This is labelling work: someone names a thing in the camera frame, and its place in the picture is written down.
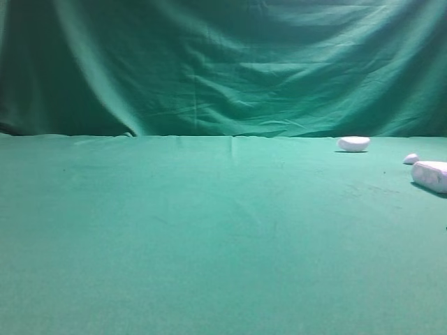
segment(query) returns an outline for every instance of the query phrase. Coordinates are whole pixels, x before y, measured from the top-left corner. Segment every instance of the green cloth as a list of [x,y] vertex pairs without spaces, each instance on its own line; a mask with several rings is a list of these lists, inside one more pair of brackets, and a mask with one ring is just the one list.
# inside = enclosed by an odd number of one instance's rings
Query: green cloth
[[447,135],[447,0],[9,2],[9,133]]
[[7,335],[445,335],[446,138],[0,138]]

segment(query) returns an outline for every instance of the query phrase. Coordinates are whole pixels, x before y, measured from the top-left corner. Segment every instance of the white pebble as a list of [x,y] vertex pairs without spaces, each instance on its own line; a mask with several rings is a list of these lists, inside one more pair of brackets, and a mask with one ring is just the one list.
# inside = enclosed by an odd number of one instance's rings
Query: white pebble
[[407,165],[413,165],[414,163],[419,161],[419,157],[416,154],[409,154],[407,157],[405,157],[404,159],[404,164]]
[[340,149],[349,152],[360,152],[365,150],[371,142],[369,137],[347,136],[338,140],[337,145]]

